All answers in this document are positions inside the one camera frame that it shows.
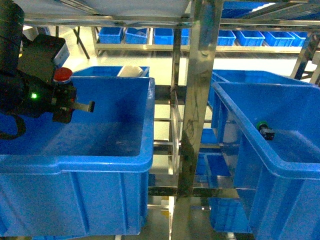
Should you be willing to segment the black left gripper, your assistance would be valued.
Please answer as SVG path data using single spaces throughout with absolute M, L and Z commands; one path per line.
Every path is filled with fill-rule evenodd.
M 23 44 L 13 75 L 0 75 L 0 111 L 6 115 L 38 118 L 52 113 L 52 120 L 70 123 L 73 109 L 93 113 L 95 102 L 73 102 L 77 90 L 54 81 L 56 70 L 69 56 L 64 38 L 38 35 Z

